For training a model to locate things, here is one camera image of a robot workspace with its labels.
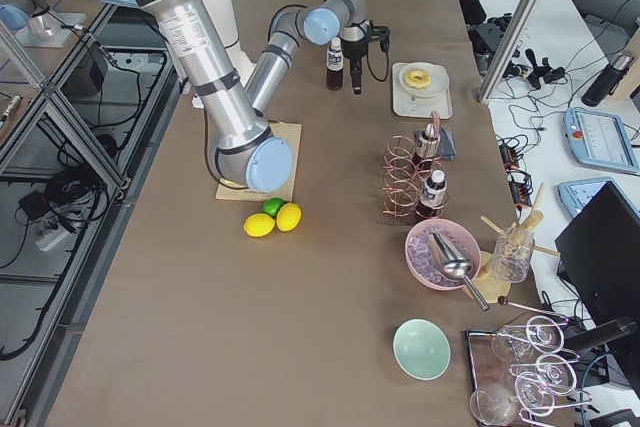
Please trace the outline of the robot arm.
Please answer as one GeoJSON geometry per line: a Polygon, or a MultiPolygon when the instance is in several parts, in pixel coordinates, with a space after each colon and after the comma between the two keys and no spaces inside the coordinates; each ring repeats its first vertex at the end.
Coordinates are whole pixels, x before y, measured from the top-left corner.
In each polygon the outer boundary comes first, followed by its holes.
{"type": "Polygon", "coordinates": [[[32,36],[42,40],[52,35],[46,21],[49,11],[46,0],[1,0],[1,21],[8,29],[27,28],[32,36]]]}
{"type": "Polygon", "coordinates": [[[186,73],[217,129],[207,153],[222,181],[238,189],[272,192],[291,175],[295,156],[275,136],[263,111],[292,65],[302,40],[323,46],[334,38],[365,44],[357,34],[367,25],[366,0],[324,0],[274,18],[269,42],[248,80],[243,81],[217,31],[235,19],[229,0],[224,14],[211,14],[203,0],[99,0],[139,8],[152,15],[166,44],[186,73]]]}

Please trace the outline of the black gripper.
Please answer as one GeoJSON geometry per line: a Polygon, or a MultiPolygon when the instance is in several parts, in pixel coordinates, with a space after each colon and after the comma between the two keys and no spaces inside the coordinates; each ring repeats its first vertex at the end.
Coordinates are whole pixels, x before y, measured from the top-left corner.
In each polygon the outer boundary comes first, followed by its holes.
{"type": "Polygon", "coordinates": [[[351,86],[355,95],[362,93],[362,59],[368,53],[366,26],[349,26],[341,30],[344,57],[349,59],[351,86]]]}

